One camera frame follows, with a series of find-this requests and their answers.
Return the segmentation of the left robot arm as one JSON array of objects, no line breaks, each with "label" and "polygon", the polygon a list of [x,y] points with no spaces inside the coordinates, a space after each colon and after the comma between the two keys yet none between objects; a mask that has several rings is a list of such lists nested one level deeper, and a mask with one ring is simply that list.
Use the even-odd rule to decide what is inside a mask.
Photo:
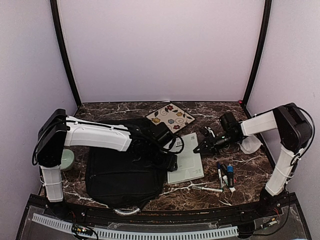
[{"label": "left robot arm", "polygon": [[87,193],[109,206],[132,206],[155,198],[163,177],[177,169],[177,136],[148,119],[92,122],[57,109],[38,132],[32,163],[39,165],[51,210],[60,218],[71,213],[61,177],[65,147],[89,148]]}]

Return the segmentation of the white cloth pouch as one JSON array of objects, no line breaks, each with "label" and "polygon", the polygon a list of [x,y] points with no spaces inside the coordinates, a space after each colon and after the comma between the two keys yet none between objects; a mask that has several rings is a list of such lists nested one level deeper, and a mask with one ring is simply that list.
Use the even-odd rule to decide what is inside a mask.
[{"label": "white cloth pouch", "polygon": [[255,153],[262,145],[262,142],[254,135],[246,137],[242,143],[239,144],[243,153],[249,155]]}]

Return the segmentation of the grey shrink-wrapped notebook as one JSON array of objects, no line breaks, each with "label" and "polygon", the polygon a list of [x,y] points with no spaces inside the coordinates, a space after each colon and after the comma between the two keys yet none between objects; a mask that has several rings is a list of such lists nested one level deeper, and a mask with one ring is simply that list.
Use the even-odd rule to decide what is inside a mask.
[{"label": "grey shrink-wrapped notebook", "polygon": [[204,177],[201,155],[193,152],[198,146],[197,134],[193,132],[181,138],[184,142],[184,149],[177,155],[177,170],[167,172],[167,183],[169,185]]}]

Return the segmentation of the black student bag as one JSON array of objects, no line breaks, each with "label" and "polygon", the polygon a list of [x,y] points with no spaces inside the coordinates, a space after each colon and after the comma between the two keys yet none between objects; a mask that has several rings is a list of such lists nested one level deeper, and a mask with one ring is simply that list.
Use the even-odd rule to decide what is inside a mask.
[{"label": "black student bag", "polygon": [[143,208],[163,190],[167,170],[153,164],[151,142],[133,140],[127,151],[90,147],[85,172],[87,194],[110,208]]}]

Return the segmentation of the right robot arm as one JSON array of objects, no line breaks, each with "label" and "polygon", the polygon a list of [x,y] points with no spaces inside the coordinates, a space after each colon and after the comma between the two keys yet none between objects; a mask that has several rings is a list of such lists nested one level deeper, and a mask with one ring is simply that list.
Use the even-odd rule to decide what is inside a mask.
[{"label": "right robot arm", "polygon": [[193,149],[195,154],[216,155],[227,145],[243,143],[250,136],[271,130],[278,131],[280,155],[263,189],[270,197],[275,197],[285,190],[299,160],[309,150],[316,134],[316,125],[311,115],[293,102],[244,121],[236,120],[234,114],[228,111],[219,118],[219,122],[224,133],[217,136],[211,128],[205,127],[205,138]]}]

